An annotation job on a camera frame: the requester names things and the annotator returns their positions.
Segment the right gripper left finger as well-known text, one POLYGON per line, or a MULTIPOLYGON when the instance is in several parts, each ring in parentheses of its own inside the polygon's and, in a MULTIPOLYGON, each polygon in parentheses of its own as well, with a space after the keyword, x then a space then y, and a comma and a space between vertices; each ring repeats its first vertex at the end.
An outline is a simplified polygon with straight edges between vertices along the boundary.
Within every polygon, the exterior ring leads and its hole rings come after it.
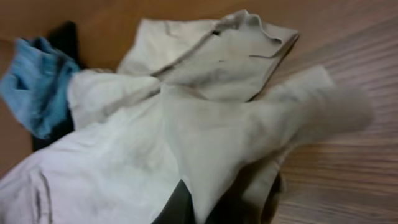
POLYGON ((183 180, 179 181, 152 224, 195 224, 192 196, 183 180))

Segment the beige khaki shorts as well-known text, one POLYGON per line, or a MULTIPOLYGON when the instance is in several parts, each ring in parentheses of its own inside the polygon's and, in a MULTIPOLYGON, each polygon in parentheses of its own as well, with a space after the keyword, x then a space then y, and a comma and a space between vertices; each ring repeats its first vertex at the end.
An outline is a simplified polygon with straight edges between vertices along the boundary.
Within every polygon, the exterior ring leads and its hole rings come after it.
POLYGON ((264 89, 298 35, 245 10, 144 19, 116 73, 69 82, 75 130, 1 178, 1 222, 152 223, 183 180, 207 223, 244 167, 365 128, 366 95, 321 66, 264 89))

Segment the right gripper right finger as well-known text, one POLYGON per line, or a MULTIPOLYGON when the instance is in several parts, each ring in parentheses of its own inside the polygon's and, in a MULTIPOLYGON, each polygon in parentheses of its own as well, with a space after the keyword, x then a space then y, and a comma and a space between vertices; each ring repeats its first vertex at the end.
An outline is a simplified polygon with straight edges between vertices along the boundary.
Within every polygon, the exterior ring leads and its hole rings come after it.
POLYGON ((222 196, 207 223, 270 224, 283 190, 277 165, 251 164, 239 171, 233 185, 222 196))

